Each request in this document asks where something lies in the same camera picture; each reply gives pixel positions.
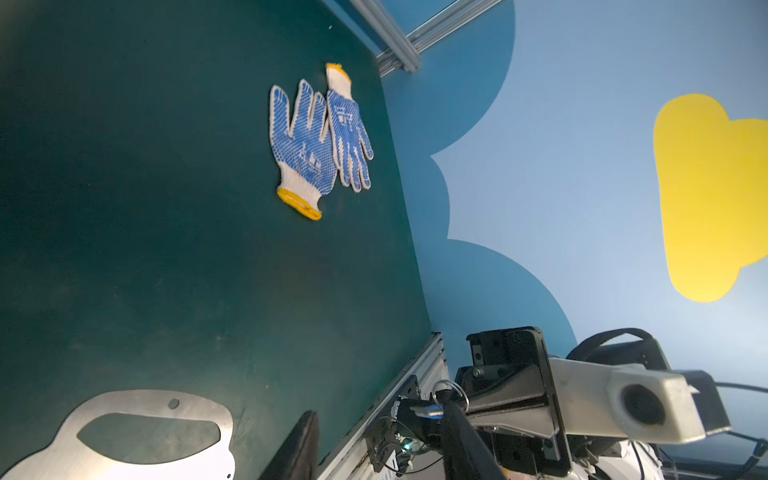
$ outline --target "glove finger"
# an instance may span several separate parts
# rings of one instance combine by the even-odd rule
[[[333,117],[331,116],[331,102],[330,101],[328,101],[326,103],[326,113],[327,113],[326,121],[328,122],[328,129],[331,132],[331,139],[332,139],[332,142],[333,142],[333,163],[336,164],[336,168],[341,170],[342,143],[341,143],[341,139],[336,135],[336,127],[335,127],[335,125],[333,123]]]
[[[352,183],[352,189],[355,192],[360,192],[362,190],[362,185],[360,184],[360,161],[364,160],[361,158],[362,154],[360,153],[360,148],[357,146],[350,148],[349,153],[349,165],[352,168],[349,175],[351,177],[350,181]]]
[[[363,158],[360,158],[360,180],[362,181],[362,187],[366,190],[371,187],[371,177],[368,175],[368,162]]]
[[[360,133],[360,143],[362,143],[362,147],[366,152],[366,159],[372,160],[373,147],[371,147],[371,139],[368,138],[368,132],[366,131],[366,126],[362,124],[362,121],[359,122],[358,132]]]
[[[315,93],[314,100],[312,102],[312,117],[310,123],[310,131],[313,134],[319,135],[320,141],[325,140],[327,134],[326,129],[326,98],[320,92]]]
[[[282,88],[274,85],[270,92],[270,143],[275,148],[275,140],[288,135],[288,95]]]
[[[333,163],[339,169],[339,179],[344,187],[349,186],[349,161],[347,157],[344,142],[340,138],[333,144]]]
[[[313,93],[312,87],[306,80],[299,82],[299,94],[296,96],[296,108],[293,109],[293,122],[290,125],[291,134],[309,129],[314,101]]]

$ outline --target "hole in metal plate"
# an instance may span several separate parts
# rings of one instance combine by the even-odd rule
[[[186,458],[207,449],[220,437],[219,427],[213,422],[123,413],[103,415],[78,433],[78,439],[97,453],[139,465]]]

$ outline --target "wall mural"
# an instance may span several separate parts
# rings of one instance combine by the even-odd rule
[[[730,121],[712,97],[675,98],[654,131],[672,284],[713,302],[768,254],[768,121]]]
[[[498,17],[488,18],[464,28],[493,32],[490,19]],[[490,85],[498,90],[479,79],[498,70],[501,42],[472,43],[464,28],[428,50],[424,71],[409,81],[385,79],[433,327],[491,326],[490,313],[476,306],[498,297],[507,305],[496,303],[495,325],[545,323],[548,344],[567,331],[563,316],[575,339],[636,326],[659,339],[675,368],[768,384],[768,371],[754,361],[768,338],[768,260],[759,261],[768,253],[768,205],[755,190],[768,184],[768,159],[760,153],[766,135],[757,130],[764,130],[756,126],[762,121],[739,120],[768,119],[768,64],[756,60],[768,45],[765,18],[765,2],[516,2],[508,71],[500,87]],[[439,55],[442,63],[432,63]],[[472,77],[458,84],[449,65],[457,65],[458,76],[470,65],[464,70]],[[433,93],[447,84],[451,94]],[[475,108],[476,98],[492,95],[484,112]],[[431,140],[425,129],[433,126],[447,142]],[[444,134],[448,129],[451,135]],[[415,137],[412,148],[402,141],[408,135]],[[679,155],[663,152],[683,143],[686,154],[699,157],[685,171],[674,166]],[[444,183],[419,169],[427,165],[424,153]],[[715,191],[736,193],[713,195],[707,187],[713,179]],[[433,184],[449,194],[449,219],[442,217],[447,205],[438,208],[437,188],[425,193]],[[429,227],[437,218],[440,228]],[[429,235],[438,238],[437,232],[441,242],[433,243]],[[698,244],[690,248],[691,242]],[[444,248],[459,243],[477,252],[485,247],[488,260]],[[508,313],[524,290],[498,273],[511,265],[504,257],[528,275],[526,284],[536,280],[545,288],[562,314],[532,304]],[[472,269],[444,273],[458,262]],[[489,279],[502,285],[490,291],[515,296],[467,294]],[[543,306],[545,296],[540,299]],[[456,333],[456,346],[464,349]],[[566,339],[559,339],[563,347]],[[447,353],[454,348],[446,343]],[[745,395],[724,395],[734,428],[764,435],[768,412],[749,407],[762,399]],[[715,438],[680,454],[742,462],[747,449]]]

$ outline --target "metal rail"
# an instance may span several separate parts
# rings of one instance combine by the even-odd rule
[[[349,0],[357,11],[379,34],[384,43],[401,62],[406,71],[417,71],[422,67],[422,59],[411,42],[402,33],[397,22],[392,18],[379,0]]]
[[[439,333],[433,333],[422,351],[400,370],[400,374],[374,401],[366,415],[349,431],[344,441],[328,454],[319,467],[317,480],[341,480],[342,478],[347,480],[348,478],[355,478],[356,472],[362,472],[368,468],[371,468],[372,472],[372,466],[368,460],[366,440],[362,434],[411,375],[416,375],[419,385],[427,386],[431,386],[439,379],[448,378],[448,368],[445,365],[443,350],[442,337]]]
[[[376,0],[352,0],[355,6],[357,2],[364,1],[375,2]],[[501,1],[502,0],[456,0],[405,36],[405,39],[414,48],[417,55],[421,54],[421,52],[427,48],[433,46],[438,41],[471,22],[480,14],[486,12],[489,8]],[[384,39],[384,42],[389,48],[376,56],[376,60],[379,63],[379,75],[384,77],[398,68],[404,68],[406,71],[413,71],[410,70],[411,66],[402,60],[398,51],[395,50],[384,37],[382,37],[382,39]]]

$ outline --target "yellow cloud shape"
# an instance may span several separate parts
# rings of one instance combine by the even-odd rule
[[[684,95],[659,113],[654,150],[672,284],[718,300],[768,254],[768,121],[730,121],[715,99]]]

